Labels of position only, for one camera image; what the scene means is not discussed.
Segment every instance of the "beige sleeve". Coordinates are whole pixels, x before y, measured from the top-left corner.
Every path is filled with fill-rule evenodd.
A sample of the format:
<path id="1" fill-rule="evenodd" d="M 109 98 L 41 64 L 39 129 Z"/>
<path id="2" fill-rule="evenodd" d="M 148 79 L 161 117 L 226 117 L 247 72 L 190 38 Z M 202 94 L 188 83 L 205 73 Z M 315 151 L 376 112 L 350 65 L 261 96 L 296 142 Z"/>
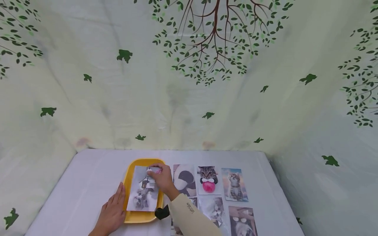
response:
<path id="1" fill-rule="evenodd" d="M 195 207 L 185 194 L 168 204 L 175 226 L 185 236 L 221 236 L 219 228 Z"/>

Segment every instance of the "fabric backdrop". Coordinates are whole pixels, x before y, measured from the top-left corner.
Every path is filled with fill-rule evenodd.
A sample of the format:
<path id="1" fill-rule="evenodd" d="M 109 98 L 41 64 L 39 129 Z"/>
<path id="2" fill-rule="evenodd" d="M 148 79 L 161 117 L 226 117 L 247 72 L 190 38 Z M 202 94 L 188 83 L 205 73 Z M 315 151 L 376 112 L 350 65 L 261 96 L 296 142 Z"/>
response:
<path id="1" fill-rule="evenodd" d="M 85 148 L 261 150 L 306 235 L 377 232 L 378 1 L 0 2 L 0 235 Z"/>

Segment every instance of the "cat photo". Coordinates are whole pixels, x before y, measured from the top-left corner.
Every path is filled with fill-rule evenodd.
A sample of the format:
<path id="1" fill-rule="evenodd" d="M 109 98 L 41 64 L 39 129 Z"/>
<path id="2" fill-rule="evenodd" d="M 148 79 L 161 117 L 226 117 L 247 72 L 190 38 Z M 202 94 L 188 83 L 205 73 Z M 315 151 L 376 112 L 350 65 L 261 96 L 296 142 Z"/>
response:
<path id="1" fill-rule="evenodd" d="M 147 175 L 148 167 L 135 166 L 131 182 L 127 211 L 155 211 L 158 203 L 159 189 L 155 181 Z M 154 172 L 158 167 L 151 167 Z"/>
<path id="2" fill-rule="evenodd" d="M 226 200 L 248 202 L 241 169 L 222 168 L 222 181 Z"/>
<path id="3" fill-rule="evenodd" d="M 228 207 L 231 222 L 231 236 L 257 236 L 253 209 Z"/>
<path id="4" fill-rule="evenodd" d="M 215 166 L 197 167 L 197 190 L 199 195 L 222 194 L 218 173 Z"/>
<path id="5" fill-rule="evenodd" d="M 220 227 L 225 222 L 225 209 L 221 196 L 206 196 L 201 197 L 199 200 L 199 210 L 213 223 Z"/>
<path id="6" fill-rule="evenodd" d="M 189 197 L 192 204 L 198 208 L 198 199 L 196 197 Z M 173 220 L 170 222 L 170 235 L 171 236 L 180 236 L 183 235 L 180 228 L 173 223 Z"/>
<path id="7" fill-rule="evenodd" d="M 191 164 L 173 165 L 173 184 L 180 193 L 188 197 L 196 195 L 194 166 Z"/>

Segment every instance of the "pink ball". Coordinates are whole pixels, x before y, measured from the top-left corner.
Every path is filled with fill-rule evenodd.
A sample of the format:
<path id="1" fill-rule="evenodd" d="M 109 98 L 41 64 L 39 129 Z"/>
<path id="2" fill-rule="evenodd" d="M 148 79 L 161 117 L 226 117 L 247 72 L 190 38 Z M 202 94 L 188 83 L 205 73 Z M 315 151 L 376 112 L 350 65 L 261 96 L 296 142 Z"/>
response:
<path id="1" fill-rule="evenodd" d="M 215 191 L 215 184 L 211 182 L 203 182 L 202 187 L 207 193 L 212 193 Z"/>

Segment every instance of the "leaf print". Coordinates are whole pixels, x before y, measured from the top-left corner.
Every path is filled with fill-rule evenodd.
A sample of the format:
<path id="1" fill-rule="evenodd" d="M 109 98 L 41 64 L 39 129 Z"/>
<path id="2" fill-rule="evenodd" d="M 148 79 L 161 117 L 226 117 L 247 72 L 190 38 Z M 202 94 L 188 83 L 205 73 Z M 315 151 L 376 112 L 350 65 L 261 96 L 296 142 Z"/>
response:
<path id="1" fill-rule="evenodd" d="M 317 78 L 316 75 L 308 74 L 308 75 L 306 76 L 306 78 L 302 78 L 302 79 L 300 79 L 299 81 L 306 82 L 305 85 L 307 85 L 308 83 L 310 83 L 311 81 L 313 81 L 313 80 L 316 79 L 316 78 Z"/>
<path id="2" fill-rule="evenodd" d="M 298 218 L 298 217 L 296 217 L 296 218 L 297 218 L 298 224 L 303 225 L 302 222 L 301 222 L 301 219 Z"/>
<path id="3" fill-rule="evenodd" d="M 215 113 L 211 113 L 211 112 L 206 112 L 206 115 L 204 115 L 202 118 L 207 118 L 209 119 L 210 117 L 212 117 Z"/>
<path id="4" fill-rule="evenodd" d="M 128 50 L 122 50 L 122 49 L 120 49 L 118 52 L 119 52 L 119 56 L 117 56 L 117 60 L 122 61 L 122 59 L 124 59 L 126 63 L 129 63 L 129 60 L 131 56 L 133 55 L 133 53 L 129 52 Z"/>
<path id="5" fill-rule="evenodd" d="M 92 76 L 89 76 L 87 74 L 84 74 L 84 81 L 89 81 L 92 83 Z"/>
<path id="6" fill-rule="evenodd" d="M 11 215 L 4 217 L 5 220 L 5 230 L 9 229 L 10 226 L 17 220 L 19 215 L 16 213 L 16 209 L 12 208 Z"/>
<path id="7" fill-rule="evenodd" d="M 333 156 L 322 156 L 324 160 L 327 160 L 326 161 L 326 165 L 334 165 L 334 166 L 337 166 L 339 167 L 339 164 L 338 162 L 334 159 Z"/>
<path id="8" fill-rule="evenodd" d="M 265 93 L 265 90 L 266 90 L 268 87 L 269 87 L 268 85 L 264 86 L 260 92 L 261 92 L 261 93 Z"/>
<path id="9" fill-rule="evenodd" d="M 256 139 L 256 141 L 254 141 L 254 143 L 259 143 L 261 142 L 263 139 L 261 139 L 260 137 L 258 139 Z"/>
<path id="10" fill-rule="evenodd" d="M 53 116 L 54 113 L 55 113 L 55 111 L 56 111 L 56 107 L 55 108 L 53 108 L 53 107 L 43 107 L 42 108 L 41 117 L 45 116 L 46 114 L 49 114 L 49 115 Z"/>
<path id="11" fill-rule="evenodd" d="M 138 140 L 144 140 L 144 138 L 145 138 L 145 136 L 141 136 L 140 134 L 138 134 L 138 136 L 136 136 L 136 139 L 138 139 Z"/>

